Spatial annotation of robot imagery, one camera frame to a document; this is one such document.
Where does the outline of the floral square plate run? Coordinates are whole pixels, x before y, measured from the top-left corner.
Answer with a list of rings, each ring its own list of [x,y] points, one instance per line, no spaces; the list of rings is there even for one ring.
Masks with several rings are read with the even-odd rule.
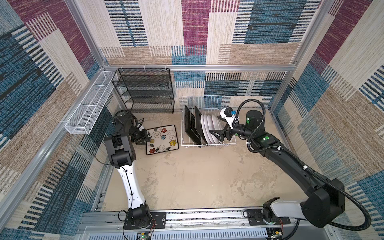
[[[184,110],[185,132],[195,145],[201,148],[201,137],[196,129],[196,113],[194,115],[187,106],[184,107]]]
[[[154,155],[179,149],[176,126],[168,125],[147,130],[149,142],[146,142],[146,154]]]

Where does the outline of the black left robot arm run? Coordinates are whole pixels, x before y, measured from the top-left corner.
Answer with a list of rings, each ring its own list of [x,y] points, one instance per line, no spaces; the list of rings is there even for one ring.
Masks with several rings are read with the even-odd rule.
[[[153,220],[135,173],[137,157],[134,144],[146,145],[150,142],[143,123],[144,119],[138,120],[128,110],[118,111],[113,116],[116,132],[104,137],[109,165],[117,169],[126,191],[129,207],[126,221],[140,228],[148,227]]]

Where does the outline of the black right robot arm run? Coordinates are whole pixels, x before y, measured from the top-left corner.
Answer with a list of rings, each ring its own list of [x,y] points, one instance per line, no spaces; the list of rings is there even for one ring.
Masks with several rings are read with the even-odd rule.
[[[344,213],[345,188],[342,182],[319,174],[289,151],[278,138],[267,133],[263,113],[249,111],[247,117],[246,123],[240,124],[237,112],[232,108],[223,109],[219,120],[226,122],[226,126],[222,130],[213,128],[209,132],[220,142],[231,140],[234,136],[246,140],[250,152],[258,153],[276,164],[307,196],[302,201],[274,198],[264,203],[266,222],[273,222],[277,217],[289,217],[323,228]]]

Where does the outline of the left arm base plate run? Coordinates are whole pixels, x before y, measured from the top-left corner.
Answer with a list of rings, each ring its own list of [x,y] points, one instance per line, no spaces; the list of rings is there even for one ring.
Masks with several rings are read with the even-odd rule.
[[[128,216],[125,220],[124,230],[149,230],[154,226],[155,230],[164,229],[166,227],[167,213],[166,212],[151,212],[149,216],[133,219]]]

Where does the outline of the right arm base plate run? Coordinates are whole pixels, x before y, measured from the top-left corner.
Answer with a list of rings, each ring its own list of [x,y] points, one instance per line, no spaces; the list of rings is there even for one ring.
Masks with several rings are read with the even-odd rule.
[[[243,217],[249,221],[251,226],[267,226],[267,225],[289,225],[290,218],[279,218],[270,210],[247,209],[243,211]]]

